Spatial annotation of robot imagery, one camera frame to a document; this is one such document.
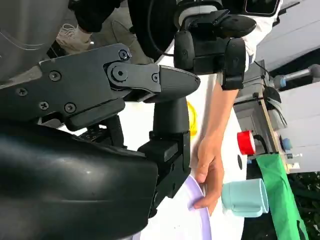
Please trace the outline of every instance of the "plate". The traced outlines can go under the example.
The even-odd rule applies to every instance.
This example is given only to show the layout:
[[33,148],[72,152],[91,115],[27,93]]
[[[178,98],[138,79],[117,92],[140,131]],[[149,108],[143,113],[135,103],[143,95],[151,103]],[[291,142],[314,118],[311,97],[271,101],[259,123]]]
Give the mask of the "plate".
[[188,176],[174,198],[166,197],[157,214],[132,240],[211,240],[208,209],[193,208],[203,196],[196,180]]

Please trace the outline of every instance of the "white sleeve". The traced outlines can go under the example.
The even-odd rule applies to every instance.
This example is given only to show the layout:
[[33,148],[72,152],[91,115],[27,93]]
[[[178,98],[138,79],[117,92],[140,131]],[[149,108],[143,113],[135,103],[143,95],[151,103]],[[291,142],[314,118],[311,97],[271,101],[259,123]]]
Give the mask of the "white sleeve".
[[256,59],[257,45],[271,32],[273,23],[277,19],[283,0],[280,0],[276,14],[272,17],[264,16],[248,16],[256,21],[255,29],[248,35],[242,37],[245,43],[246,57],[245,57],[245,70],[248,70],[249,64],[253,63]]

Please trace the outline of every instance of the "green plant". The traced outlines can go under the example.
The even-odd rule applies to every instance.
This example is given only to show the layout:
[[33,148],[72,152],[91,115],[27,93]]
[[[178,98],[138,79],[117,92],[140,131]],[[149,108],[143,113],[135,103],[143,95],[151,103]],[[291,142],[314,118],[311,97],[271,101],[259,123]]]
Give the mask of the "green plant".
[[288,175],[295,202],[310,240],[320,239],[320,172]]

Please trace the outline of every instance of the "human arm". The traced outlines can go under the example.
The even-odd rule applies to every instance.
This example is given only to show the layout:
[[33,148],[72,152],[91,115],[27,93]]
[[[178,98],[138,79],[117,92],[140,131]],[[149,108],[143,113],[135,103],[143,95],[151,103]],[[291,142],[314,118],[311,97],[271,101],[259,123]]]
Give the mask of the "human arm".
[[198,183],[207,184],[207,195],[199,200],[195,209],[208,207],[213,213],[221,195],[224,167],[221,145],[238,90],[223,91],[215,84],[209,109],[208,127],[198,148],[198,165],[195,178]]

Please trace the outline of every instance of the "green cloth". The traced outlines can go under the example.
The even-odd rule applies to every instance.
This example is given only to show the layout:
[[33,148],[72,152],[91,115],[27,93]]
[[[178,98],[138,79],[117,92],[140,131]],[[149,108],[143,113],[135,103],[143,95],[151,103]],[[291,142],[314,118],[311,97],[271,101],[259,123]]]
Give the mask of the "green cloth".
[[268,195],[269,208],[275,232],[279,240],[303,240],[308,234],[301,219],[295,197],[292,193],[283,162],[278,154],[266,154],[256,159],[263,177]]

